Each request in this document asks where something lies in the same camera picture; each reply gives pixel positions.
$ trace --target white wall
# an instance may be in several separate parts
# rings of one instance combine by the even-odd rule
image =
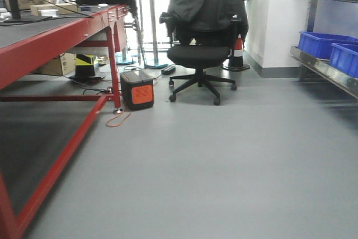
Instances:
[[[308,0],[250,0],[246,51],[263,68],[297,67],[290,47],[305,29]]]

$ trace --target portable power station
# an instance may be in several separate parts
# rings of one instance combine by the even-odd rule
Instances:
[[[154,105],[153,77],[138,70],[122,72],[119,79],[122,97],[129,109],[146,109]]]

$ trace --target orange and white traffic cone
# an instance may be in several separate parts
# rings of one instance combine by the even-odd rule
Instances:
[[[230,71],[243,71],[250,68],[248,64],[243,63],[243,45],[241,35],[238,36],[234,49],[231,50],[229,60],[223,64],[223,68]]]

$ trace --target red metal workbench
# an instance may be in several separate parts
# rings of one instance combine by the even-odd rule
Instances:
[[[59,18],[27,25],[0,26],[0,89],[75,46],[108,47],[113,89],[113,93],[108,95],[0,97],[0,101],[95,101],[92,110],[18,215],[12,208],[0,170],[1,239],[22,237],[104,104],[111,100],[115,110],[121,106],[114,54],[126,46],[126,8],[119,5],[104,9],[92,7],[92,12],[87,14],[92,18]],[[106,33],[105,40],[86,41],[101,31]]]

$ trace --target gray baseboard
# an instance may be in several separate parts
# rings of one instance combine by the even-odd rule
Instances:
[[[261,67],[246,51],[243,54],[244,62],[249,64],[261,78],[297,78],[298,67]]]

